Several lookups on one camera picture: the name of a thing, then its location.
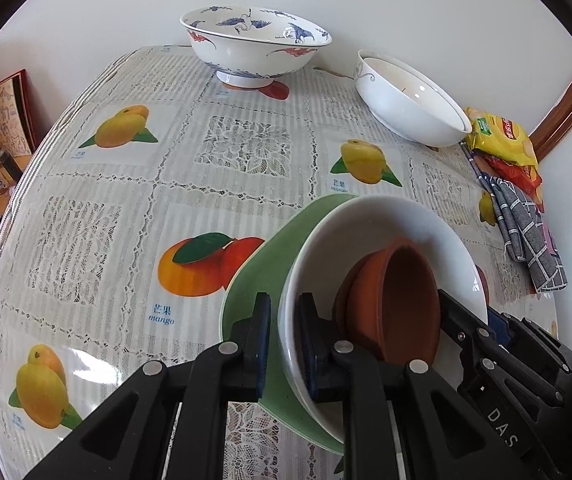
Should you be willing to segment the brown wooden door frame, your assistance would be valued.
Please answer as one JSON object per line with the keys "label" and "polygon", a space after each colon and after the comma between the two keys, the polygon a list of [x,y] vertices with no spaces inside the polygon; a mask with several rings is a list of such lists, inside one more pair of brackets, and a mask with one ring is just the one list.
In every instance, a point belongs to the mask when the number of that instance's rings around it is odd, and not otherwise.
{"label": "brown wooden door frame", "polygon": [[572,128],[572,81],[566,91],[551,108],[531,133],[530,140],[533,144],[536,158],[539,162],[553,151],[553,148]]}

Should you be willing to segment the blue crane pattern bowl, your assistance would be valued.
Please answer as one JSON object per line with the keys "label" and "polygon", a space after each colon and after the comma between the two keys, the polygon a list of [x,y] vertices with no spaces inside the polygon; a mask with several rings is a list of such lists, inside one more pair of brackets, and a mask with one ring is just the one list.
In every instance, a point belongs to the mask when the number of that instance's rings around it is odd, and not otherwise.
{"label": "blue crane pattern bowl", "polygon": [[185,13],[179,23],[197,58],[237,88],[267,87],[333,42],[322,26],[261,6],[206,6]]}

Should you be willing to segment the wide brown bowl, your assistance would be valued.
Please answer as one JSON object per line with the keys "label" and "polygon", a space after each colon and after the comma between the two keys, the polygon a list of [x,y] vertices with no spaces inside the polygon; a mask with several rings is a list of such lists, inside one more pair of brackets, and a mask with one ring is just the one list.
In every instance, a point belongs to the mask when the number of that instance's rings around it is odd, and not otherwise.
{"label": "wide brown bowl", "polygon": [[339,333],[342,335],[348,334],[347,312],[352,285],[368,258],[369,255],[366,255],[359,259],[359,261],[354,266],[352,266],[348,274],[343,279],[343,282],[341,283],[337,292],[335,301],[333,302],[333,322],[337,324]]}

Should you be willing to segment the large white bowl grey trim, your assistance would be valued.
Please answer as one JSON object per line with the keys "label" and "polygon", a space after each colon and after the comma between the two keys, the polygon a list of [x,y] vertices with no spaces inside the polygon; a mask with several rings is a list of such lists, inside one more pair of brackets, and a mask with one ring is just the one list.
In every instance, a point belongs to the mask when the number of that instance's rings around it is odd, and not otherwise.
{"label": "large white bowl grey trim", "polygon": [[472,132],[468,116],[448,92],[397,58],[357,51],[353,81],[371,114],[403,139],[447,148]]}

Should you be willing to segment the grey checked cloth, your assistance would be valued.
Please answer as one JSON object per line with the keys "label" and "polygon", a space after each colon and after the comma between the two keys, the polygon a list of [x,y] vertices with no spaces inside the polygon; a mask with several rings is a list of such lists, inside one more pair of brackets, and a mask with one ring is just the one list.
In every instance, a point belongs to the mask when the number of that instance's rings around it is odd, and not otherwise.
{"label": "grey checked cloth", "polygon": [[514,183],[482,170],[464,141],[463,153],[489,195],[507,255],[523,263],[535,292],[558,292],[568,285],[562,258],[536,203]]}

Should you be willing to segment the small brown bowl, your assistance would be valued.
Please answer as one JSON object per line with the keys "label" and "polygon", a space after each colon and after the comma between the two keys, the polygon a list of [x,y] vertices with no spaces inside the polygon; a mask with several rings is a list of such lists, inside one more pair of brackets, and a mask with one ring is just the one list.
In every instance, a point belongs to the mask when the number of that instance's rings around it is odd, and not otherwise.
{"label": "small brown bowl", "polygon": [[395,365],[434,362],[440,338],[438,286],[416,244],[398,237],[369,254],[348,301],[348,336]]}

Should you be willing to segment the white bowl swirl pattern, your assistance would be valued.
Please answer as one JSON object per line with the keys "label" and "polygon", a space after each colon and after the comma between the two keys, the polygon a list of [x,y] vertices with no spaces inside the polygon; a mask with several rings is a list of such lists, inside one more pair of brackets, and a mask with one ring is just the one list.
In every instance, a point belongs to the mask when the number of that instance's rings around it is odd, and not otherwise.
{"label": "white bowl swirl pattern", "polygon": [[359,259],[390,245],[399,236],[412,240],[431,265],[439,288],[481,322],[487,301],[472,256],[451,227],[429,208],[404,197],[370,195],[350,198],[330,211],[295,254],[281,292],[277,327],[284,374],[301,415],[281,415],[296,434],[338,454],[343,426],[337,403],[316,404],[303,379],[295,302],[310,292],[321,318],[330,318],[341,282]]}

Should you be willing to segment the yellow chip bag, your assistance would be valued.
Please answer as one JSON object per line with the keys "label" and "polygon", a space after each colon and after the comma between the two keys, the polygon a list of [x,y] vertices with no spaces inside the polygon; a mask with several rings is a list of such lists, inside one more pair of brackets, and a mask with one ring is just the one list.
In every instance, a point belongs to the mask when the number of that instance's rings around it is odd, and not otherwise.
{"label": "yellow chip bag", "polygon": [[469,150],[478,150],[517,166],[538,168],[534,147],[518,122],[472,107],[466,107],[465,113],[472,124],[472,132],[465,138]]}

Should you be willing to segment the red chip bag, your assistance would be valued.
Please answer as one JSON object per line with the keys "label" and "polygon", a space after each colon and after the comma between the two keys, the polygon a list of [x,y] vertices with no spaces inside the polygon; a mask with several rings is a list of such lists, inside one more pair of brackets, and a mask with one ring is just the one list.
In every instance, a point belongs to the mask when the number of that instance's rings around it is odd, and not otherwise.
{"label": "red chip bag", "polygon": [[498,177],[512,182],[532,199],[541,212],[544,211],[543,179],[536,167],[511,164],[490,154],[481,154],[481,157]]}

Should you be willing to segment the small dark bottle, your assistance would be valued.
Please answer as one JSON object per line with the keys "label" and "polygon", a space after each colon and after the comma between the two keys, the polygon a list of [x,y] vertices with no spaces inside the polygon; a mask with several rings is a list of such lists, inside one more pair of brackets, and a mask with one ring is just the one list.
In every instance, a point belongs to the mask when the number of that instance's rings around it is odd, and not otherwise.
{"label": "small dark bottle", "polygon": [[14,158],[5,150],[0,150],[0,163],[5,168],[13,182],[18,183],[23,171]]}

